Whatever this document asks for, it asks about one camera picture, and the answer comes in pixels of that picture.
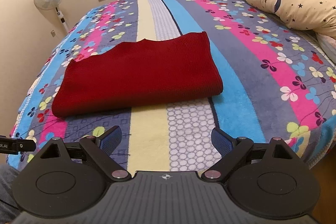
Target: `red ribbed fabric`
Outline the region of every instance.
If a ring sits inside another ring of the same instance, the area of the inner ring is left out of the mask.
[[[166,41],[122,42],[101,55],[71,60],[52,112],[67,117],[205,98],[223,91],[206,32]]]

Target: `blue gripper pad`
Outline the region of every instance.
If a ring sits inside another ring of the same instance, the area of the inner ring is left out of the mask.
[[[111,155],[121,143],[122,131],[119,126],[114,126],[97,137],[96,145],[107,155]]]
[[[218,128],[212,130],[211,142],[222,157],[236,146],[236,140]]]

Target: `floral blanket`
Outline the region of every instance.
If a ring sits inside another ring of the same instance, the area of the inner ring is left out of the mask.
[[[203,30],[224,84],[219,96],[53,116],[51,104],[70,60],[103,54],[122,41],[162,41]],[[210,140],[219,126],[255,142],[281,137],[311,167],[333,142],[335,113],[335,65],[313,39],[244,0],[120,0],[89,11],[54,49],[11,137],[34,140],[37,152],[54,136],[76,142],[119,125],[123,139],[111,157],[131,173],[204,170],[221,157]],[[8,163],[21,170],[36,152],[10,155]]]

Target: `jeans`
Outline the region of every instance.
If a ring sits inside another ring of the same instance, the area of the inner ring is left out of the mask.
[[[20,214],[12,194],[12,183],[18,174],[15,168],[0,164],[0,224],[11,222]]]

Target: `crosshair logo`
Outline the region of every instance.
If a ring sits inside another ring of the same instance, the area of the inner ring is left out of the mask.
[[[169,175],[169,174],[164,174],[164,175],[162,175],[160,178],[163,178],[164,180],[167,180],[167,179],[170,179],[170,178],[172,178],[173,176],[171,176],[171,175]]]

